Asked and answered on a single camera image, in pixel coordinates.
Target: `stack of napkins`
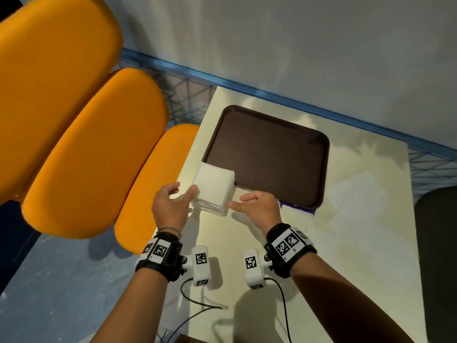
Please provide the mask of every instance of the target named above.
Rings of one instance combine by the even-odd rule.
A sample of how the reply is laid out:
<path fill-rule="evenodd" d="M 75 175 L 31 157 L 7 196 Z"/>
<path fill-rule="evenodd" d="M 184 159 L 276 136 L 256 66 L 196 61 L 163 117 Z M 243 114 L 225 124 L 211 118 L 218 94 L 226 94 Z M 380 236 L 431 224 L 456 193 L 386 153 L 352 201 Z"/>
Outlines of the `stack of napkins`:
<path fill-rule="evenodd" d="M 192 184 L 200 193 L 194 200 L 194 207 L 207 212 L 225 216 L 227 198 L 235 182 L 235 172 L 201 162 Z"/>

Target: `white table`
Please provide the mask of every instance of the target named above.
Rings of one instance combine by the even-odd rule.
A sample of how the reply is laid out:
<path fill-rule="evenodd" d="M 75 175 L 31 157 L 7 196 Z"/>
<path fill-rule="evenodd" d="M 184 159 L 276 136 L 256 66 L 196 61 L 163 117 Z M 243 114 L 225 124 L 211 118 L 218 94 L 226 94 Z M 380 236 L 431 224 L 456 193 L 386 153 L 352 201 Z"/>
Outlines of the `white table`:
<path fill-rule="evenodd" d="M 194 177 L 222 110 L 228 105 L 272 115 L 325 133 L 330 139 L 323 204 L 316 215 L 283 208 L 284 222 L 298 226 L 319 255 L 345 276 L 417 343 L 426 342 L 424 307 L 414 226 L 407 144 L 372 132 L 217 88 L 179 175 L 183 188 Z M 238 189 L 234 198 L 245 191 Z M 244 282 L 243 253 L 263 251 L 259 231 L 229 210 L 192 216 L 183 232 L 183 253 L 206 245 L 212 259 L 212 287 L 192 287 L 191 298 L 229 306 L 209 310 L 180 330 L 205 342 L 287 341 L 279 289 L 250 290 Z M 170 283 L 160 325 L 174 330 L 201 306 L 183 300 Z M 285 291 L 293 342 L 331 342 L 291 279 Z"/>

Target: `brown tray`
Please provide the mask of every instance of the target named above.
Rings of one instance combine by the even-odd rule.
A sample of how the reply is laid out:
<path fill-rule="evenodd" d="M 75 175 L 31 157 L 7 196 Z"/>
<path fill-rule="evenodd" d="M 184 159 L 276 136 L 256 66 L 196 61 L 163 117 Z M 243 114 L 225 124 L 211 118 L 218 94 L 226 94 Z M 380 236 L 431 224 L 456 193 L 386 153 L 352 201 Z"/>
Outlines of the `brown tray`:
<path fill-rule="evenodd" d="M 238 187 L 313 210 L 323 201 L 329 146 L 322 132 L 232 105 L 202 161 L 234 171 Z"/>

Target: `hand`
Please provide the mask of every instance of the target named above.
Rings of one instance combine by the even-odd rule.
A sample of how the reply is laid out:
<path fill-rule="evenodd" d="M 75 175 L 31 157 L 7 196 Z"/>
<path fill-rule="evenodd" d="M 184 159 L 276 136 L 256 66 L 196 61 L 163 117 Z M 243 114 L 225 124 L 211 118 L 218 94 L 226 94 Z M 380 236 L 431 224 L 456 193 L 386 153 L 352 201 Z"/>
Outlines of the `hand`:
<path fill-rule="evenodd" d="M 253 191 L 240 196 L 240 201 L 231 201 L 228 207 L 236 212 L 244 213 L 257 226 L 263 236 L 276 224 L 282 223 L 279 203 L 269 192 Z"/>
<path fill-rule="evenodd" d="M 189 204 L 198 195 L 197 185 L 192 185 L 186 193 L 178 198 L 169 196 L 179 191 L 180 182 L 164 185 L 154 196 L 152 213 L 157 228 L 171 226 L 182 231 L 189 215 Z"/>

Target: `white wall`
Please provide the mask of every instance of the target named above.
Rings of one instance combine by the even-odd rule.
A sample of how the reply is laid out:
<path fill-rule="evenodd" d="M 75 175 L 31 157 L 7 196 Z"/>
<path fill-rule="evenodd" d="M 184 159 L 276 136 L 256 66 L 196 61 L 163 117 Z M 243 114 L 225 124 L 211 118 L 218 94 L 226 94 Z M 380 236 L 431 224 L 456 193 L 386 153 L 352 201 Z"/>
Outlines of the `white wall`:
<path fill-rule="evenodd" d="M 457 0 L 105 1 L 126 48 L 457 148 Z"/>

